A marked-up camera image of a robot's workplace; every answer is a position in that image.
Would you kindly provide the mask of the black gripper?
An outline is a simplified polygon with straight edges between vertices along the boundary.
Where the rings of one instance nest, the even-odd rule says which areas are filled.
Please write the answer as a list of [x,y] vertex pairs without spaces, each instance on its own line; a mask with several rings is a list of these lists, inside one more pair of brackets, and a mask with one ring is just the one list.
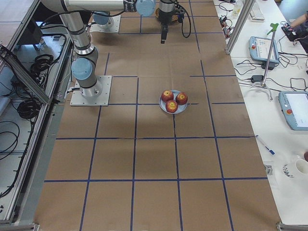
[[161,23],[161,44],[167,39],[168,25],[174,15],[184,13],[184,9],[176,0],[161,0],[158,7],[158,20]]

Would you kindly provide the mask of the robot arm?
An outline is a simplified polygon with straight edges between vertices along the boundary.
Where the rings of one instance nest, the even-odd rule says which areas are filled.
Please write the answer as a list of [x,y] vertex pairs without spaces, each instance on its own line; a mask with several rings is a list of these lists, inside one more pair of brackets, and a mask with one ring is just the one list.
[[[75,51],[79,56],[88,57],[97,54],[90,41],[80,12],[89,12],[101,17],[111,17],[102,12],[134,13],[148,17],[155,11],[155,0],[43,0],[43,5],[59,14],[60,19],[75,43]],[[168,25],[172,17],[183,18],[187,11],[176,0],[161,0],[158,8],[158,20],[161,23],[161,43],[167,39]]]
[[94,22],[102,26],[110,24],[112,21],[110,18],[111,17],[109,11],[95,12],[93,14]]

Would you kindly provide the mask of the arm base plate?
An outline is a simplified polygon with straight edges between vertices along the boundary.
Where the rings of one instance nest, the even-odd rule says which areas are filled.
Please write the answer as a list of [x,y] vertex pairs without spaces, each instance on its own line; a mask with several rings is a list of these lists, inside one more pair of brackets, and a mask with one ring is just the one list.
[[94,15],[90,32],[118,33],[121,16],[105,17]]
[[112,76],[96,76],[97,82],[91,88],[85,89],[76,80],[74,90],[70,100],[71,106],[108,106]]

